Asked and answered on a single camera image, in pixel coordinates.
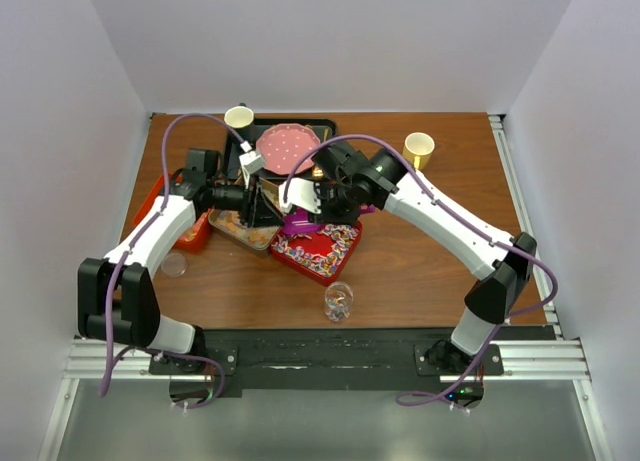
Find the silver tin of gummies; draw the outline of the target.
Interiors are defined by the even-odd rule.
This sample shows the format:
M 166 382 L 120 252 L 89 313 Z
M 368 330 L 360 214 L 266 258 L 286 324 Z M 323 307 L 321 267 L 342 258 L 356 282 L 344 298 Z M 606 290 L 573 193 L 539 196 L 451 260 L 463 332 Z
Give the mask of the silver tin of gummies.
M 275 204 L 280 210 L 278 203 L 278 187 L 267 181 L 258 178 L 265 195 Z M 236 182 L 223 182 L 221 184 L 232 184 L 244 186 L 242 179 Z M 249 248 L 257 251 L 264 251 L 268 248 L 273 238 L 278 234 L 282 226 L 280 227 L 245 227 L 242 224 L 242 211 L 225 211 L 225 210 L 212 210 L 208 217 L 210 225 L 217 231 L 226 235 L 227 237 L 242 243 Z

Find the purple plastic scoop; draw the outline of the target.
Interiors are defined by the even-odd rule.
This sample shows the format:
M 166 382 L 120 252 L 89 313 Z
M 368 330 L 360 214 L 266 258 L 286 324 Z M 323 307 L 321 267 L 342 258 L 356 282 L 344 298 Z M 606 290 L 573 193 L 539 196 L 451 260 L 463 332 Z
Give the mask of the purple plastic scoop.
M 373 213 L 376 208 L 373 205 L 362 205 L 358 211 L 352 211 L 346 215 L 319 215 L 310 213 L 304 208 L 293 206 L 282 208 L 284 225 L 281 231 L 288 236 L 319 232 L 325 225 L 354 225 L 361 215 Z

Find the red box of lollipops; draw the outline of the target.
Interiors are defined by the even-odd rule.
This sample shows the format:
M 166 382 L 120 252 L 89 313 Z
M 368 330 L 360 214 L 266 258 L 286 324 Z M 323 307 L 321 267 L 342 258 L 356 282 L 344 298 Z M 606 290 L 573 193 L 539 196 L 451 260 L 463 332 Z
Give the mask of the red box of lollipops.
M 327 224 L 314 233 L 287 235 L 271 242 L 272 256 L 322 286 L 337 281 L 362 237 L 362 224 Z

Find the orange candy box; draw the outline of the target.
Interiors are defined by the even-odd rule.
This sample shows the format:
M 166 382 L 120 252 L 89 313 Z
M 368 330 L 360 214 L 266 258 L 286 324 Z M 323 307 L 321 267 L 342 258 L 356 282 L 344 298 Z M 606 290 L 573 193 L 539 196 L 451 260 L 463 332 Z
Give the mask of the orange candy box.
M 135 225 L 139 224 L 149 213 L 156 198 L 161 194 L 163 186 L 163 176 L 160 175 L 156 180 L 153 188 L 143 201 L 141 207 L 134 215 L 133 223 Z M 192 253 L 201 251 L 206 246 L 212 230 L 208 220 L 208 216 L 210 213 L 211 211 L 208 210 L 201 214 L 199 218 L 194 222 L 194 224 L 187 230 L 185 230 L 184 233 L 178 238 L 178 240 L 174 244 L 174 248 Z

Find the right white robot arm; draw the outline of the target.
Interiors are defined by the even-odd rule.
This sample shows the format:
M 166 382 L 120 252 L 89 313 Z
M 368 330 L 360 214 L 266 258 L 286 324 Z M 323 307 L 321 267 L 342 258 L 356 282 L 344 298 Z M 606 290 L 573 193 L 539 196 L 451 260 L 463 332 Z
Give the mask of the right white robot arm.
M 361 205 L 387 211 L 438 241 L 475 277 L 450 338 L 425 353 L 436 369 L 469 373 L 480 363 L 489 334 L 505 321 L 528 284 L 536 240 L 485 223 L 429 184 L 394 150 L 381 148 L 367 157 L 339 141 L 312 160 L 330 181 L 316 190 L 323 216 L 347 218 Z

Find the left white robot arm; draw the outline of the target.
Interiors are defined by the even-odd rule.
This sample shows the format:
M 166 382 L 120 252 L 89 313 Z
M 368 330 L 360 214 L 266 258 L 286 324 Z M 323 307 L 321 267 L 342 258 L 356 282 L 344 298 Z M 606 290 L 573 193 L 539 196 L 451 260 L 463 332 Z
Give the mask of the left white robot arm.
M 183 233 L 212 208 L 235 211 L 250 227 L 282 224 L 257 173 L 266 161 L 257 150 L 240 157 L 241 184 L 218 184 L 219 152 L 190 149 L 185 167 L 168 176 L 143 220 L 100 259 L 79 269 L 78 329 L 81 336 L 172 354 L 185 373 L 200 371 L 207 348 L 200 327 L 162 315 L 153 278 Z

